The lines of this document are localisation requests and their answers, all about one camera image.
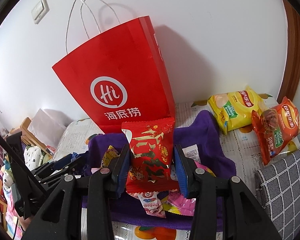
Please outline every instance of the brown wood trim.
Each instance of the brown wood trim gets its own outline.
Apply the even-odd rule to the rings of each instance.
[[[278,103],[285,96],[293,100],[300,80],[300,16],[287,0],[283,4],[288,20],[288,51]]]

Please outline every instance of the bag handle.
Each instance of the bag handle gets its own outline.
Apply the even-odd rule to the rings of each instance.
[[[115,17],[116,17],[117,20],[118,20],[118,23],[121,24],[121,22],[120,22],[120,20],[119,20],[119,18],[118,18],[118,16],[117,16],[117,14],[115,13],[114,9],[113,9],[109,4],[107,4],[105,1],[103,1],[103,0],[99,0],[99,1],[103,2],[106,6],[108,6],[108,7],[113,11]],[[85,32],[86,32],[86,35],[87,35],[88,39],[90,39],[90,37],[89,37],[89,35],[88,35],[88,32],[87,32],[87,29],[86,29],[86,26],[84,25],[83,18],[82,18],[82,6],[83,6],[83,4],[80,6],[80,16],[81,16],[81,21],[82,21],[82,24],[83,24],[83,28],[84,28],[84,30],[85,30]]]
[[[72,14],[72,11],[73,11],[73,8],[74,8],[74,5],[75,5],[76,1],[77,1],[77,0],[74,0],[74,2],[73,2],[73,4],[72,4],[72,8],[71,8],[71,10],[70,10],[70,14],[69,14],[69,18],[68,18],[68,24],[67,24],[67,30],[66,30],[66,53],[67,53],[67,55],[68,55],[67,40],[68,40],[68,31],[69,31],[70,18],[71,18],[71,14]],[[79,1],[81,1],[81,3],[82,3],[82,4],[81,4],[81,7],[80,7],[80,16],[81,16],[81,21],[82,21],[82,24],[83,24],[83,28],[84,28],[84,30],[85,30],[85,33],[86,33],[88,39],[90,39],[90,37],[89,37],[89,35],[88,35],[88,32],[87,32],[87,29],[86,29],[86,26],[84,25],[83,17],[82,17],[82,6],[83,6],[83,5],[85,5],[85,6],[89,9],[90,13],[92,14],[93,19],[94,19],[94,21],[96,22],[96,25],[97,25],[99,34],[101,33],[101,30],[100,30],[100,27],[99,27],[99,24],[98,24],[98,22],[97,22],[96,17],[94,16],[94,14],[93,14],[93,12],[91,11],[90,7],[85,3],[86,0],[79,0]],[[117,18],[119,24],[121,24],[121,23],[120,23],[120,20],[119,20],[119,18],[118,18],[118,16],[117,16],[117,14],[116,14],[115,11],[114,11],[114,9],[113,9],[110,5],[108,5],[105,1],[103,1],[103,0],[100,0],[100,1],[103,2],[106,6],[108,6],[108,7],[113,11],[113,13],[114,13],[115,17]]]
[[[74,5],[75,5],[75,2],[76,2],[76,1],[77,1],[77,0],[74,0],[74,2],[73,2],[73,4],[72,4],[72,8],[71,8],[71,10],[70,10],[70,14],[69,14],[69,18],[68,18],[67,31],[66,31],[66,53],[67,53],[67,55],[68,55],[67,40],[68,40],[68,31],[69,31],[70,18],[71,18],[71,14],[72,14],[72,11],[73,11],[73,8],[74,8]],[[98,30],[99,30],[99,32],[100,32],[100,27],[99,27],[99,25],[98,25],[97,19],[96,19],[96,17],[94,16],[93,12],[91,11],[90,7],[89,7],[84,1],[82,1],[82,0],[79,0],[79,1],[81,1],[82,4],[84,4],[84,5],[89,9],[90,13],[91,13],[92,16],[93,16],[94,21],[95,21],[96,24],[97,24]]]

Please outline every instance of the white circular logo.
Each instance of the white circular logo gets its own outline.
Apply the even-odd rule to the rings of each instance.
[[[117,94],[115,89],[112,86],[106,85],[103,87],[103,85],[100,85],[100,91],[101,91],[101,97],[100,99],[96,96],[94,89],[95,86],[101,82],[101,81],[108,81],[112,82],[113,84],[117,85],[119,89],[122,92],[122,99],[121,103],[119,105],[110,105],[109,103],[112,102],[114,99],[120,98],[120,94]],[[124,86],[116,79],[112,77],[98,77],[94,81],[92,81],[91,86],[90,86],[90,92],[94,100],[96,100],[100,105],[108,108],[119,108],[123,106],[128,99],[128,94]]]

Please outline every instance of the green label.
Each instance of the green label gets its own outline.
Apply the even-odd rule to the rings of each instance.
[[[235,112],[234,107],[231,105],[230,101],[228,101],[223,107],[229,115],[230,119],[237,117],[238,114]]]
[[[273,132],[273,137],[274,137],[275,147],[276,148],[280,147],[283,144],[283,140],[282,140],[282,133],[279,127]]]

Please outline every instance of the metal rod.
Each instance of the metal rod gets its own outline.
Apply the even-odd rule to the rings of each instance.
[[[39,190],[44,194],[48,195],[47,191],[42,187],[42,185],[37,181],[28,167],[23,163],[21,158],[16,154],[16,152],[10,147],[10,145],[1,137],[0,135],[0,146],[6,150],[6,152],[15,160],[15,162],[24,170],[29,179],[33,181],[33,183],[39,188]]]

